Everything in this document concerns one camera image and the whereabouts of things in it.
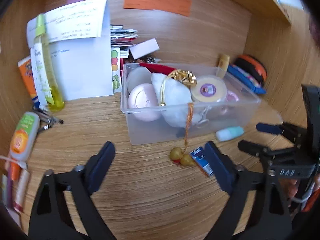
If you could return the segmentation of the right hand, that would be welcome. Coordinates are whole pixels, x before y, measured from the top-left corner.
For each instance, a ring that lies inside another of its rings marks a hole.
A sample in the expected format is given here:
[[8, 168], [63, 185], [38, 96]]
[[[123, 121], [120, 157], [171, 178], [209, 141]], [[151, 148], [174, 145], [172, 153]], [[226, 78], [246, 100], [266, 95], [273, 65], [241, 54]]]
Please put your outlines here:
[[[297, 194], [297, 191], [298, 191], [297, 181], [298, 180], [296, 179], [289, 180], [288, 185], [286, 187], [287, 199], [292, 199]], [[315, 184], [313, 187], [313, 192], [319, 188], [319, 174], [315, 176], [314, 182]]]

